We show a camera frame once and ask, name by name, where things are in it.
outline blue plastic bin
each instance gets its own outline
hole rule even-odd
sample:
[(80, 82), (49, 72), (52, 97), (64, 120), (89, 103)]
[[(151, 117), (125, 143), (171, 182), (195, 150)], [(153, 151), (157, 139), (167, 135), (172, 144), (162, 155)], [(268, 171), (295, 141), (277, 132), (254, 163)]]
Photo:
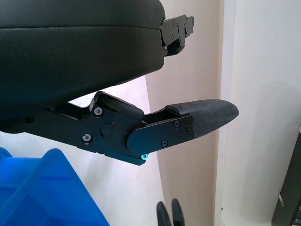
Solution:
[(13, 158), (0, 148), (1, 226), (109, 226), (59, 149)]

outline black plastic part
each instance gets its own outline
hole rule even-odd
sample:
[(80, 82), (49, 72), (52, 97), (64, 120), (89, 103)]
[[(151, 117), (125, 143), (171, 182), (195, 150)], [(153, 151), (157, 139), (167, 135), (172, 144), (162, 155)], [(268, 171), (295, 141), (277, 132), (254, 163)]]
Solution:
[(94, 99), (97, 105), (108, 107), (138, 121), (142, 121), (144, 118), (144, 112), (141, 109), (110, 94), (99, 91)]
[[(181, 124), (178, 128), (174, 127), (176, 121)], [(186, 130), (186, 127), (191, 124), (193, 124), (193, 118), (187, 114), (140, 128), (136, 127), (127, 139), (127, 148), (133, 155), (143, 155), (193, 140), (194, 133)]]
[[(173, 222), (174, 226), (185, 226), (184, 215), (177, 199), (172, 201)], [(157, 204), (158, 226), (172, 226), (168, 212), (163, 202)]]
[(190, 114), (193, 117), (194, 138), (201, 137), (226, 125), (239, 114), (234, 104), (215, 99), (168, 105), (166, 109), (177, 115)]
[(143, 118), (143, 121), (146, 122), (147, 124), (152, 124), (159, 121), (172, 119), (175, 117), (179, 117), (179, 115), (163, 108), (157, 112), (146, 114)]
[(299, 215), (301, 213), (299, 210), (301, 209), (301, 133), (298, 135), (280, 193), (284, 207), (278, 200), (272, 218), (272, 226), (300, 225), (300, 219), (299, 222), (295, 222), (295, 220), (298, 212)]
[(129, 26), (160, 30), (159, 0), (3, 0), (0, 28)]
[(163, 21), (161, 28), (164, 56), (180, 53), (185, 47), (185, 40), (193, 33), (194, 17), (178, 16)]
[[(118, 110), (124, 107), (122, 101), (107, 101), (111, 99), (111, 96), (102, 98), (110, 105), (110, 107), (106, 107), (98, 99), (104, 95), (106, 94), (103, 92), (101, 92), (101, 95), (97, 93), (90, 106), (86, 108), (66, 103), (60, 107), (20, 117), (17, 120), (0, 121), (0, 130), (7, 133), (27, 132), (73, 145), (83, 150), (104, 153), (106, 156), (132, 164), (144, 164), (145, 160), (142, 160), (140, 155), (131, 154), (126, 146), (128, 131), (133, 127), (141, 126), (143, 123), (125, 115), (124, 112), (119, 113), (111, 109), (113, 107), (111, 103), (117, 106), (116, 103), (119, 102)], [(103, 114), (101, 117), (94, 114), (96, 107), (102, 108)], [(130, 108), (124, 107), (124, 109), (125, 112), (133, 115), (129, 111)], [(83, 134), (91, 135), (92, 140), (84, 142), (82, 140)]]
[(160, 30), (137, 27), (0, 29), (0, 50), (0, 120), (132, 80), (164, 63)]
[(184, 215), (179, 201), (177, 199), (173, 199), (171, 207), (173, 211), (174, 226), (185, 226)]
[(168, 212), (163, 202), (157, 204), (158, 226), (172, 226), (170, 223)]

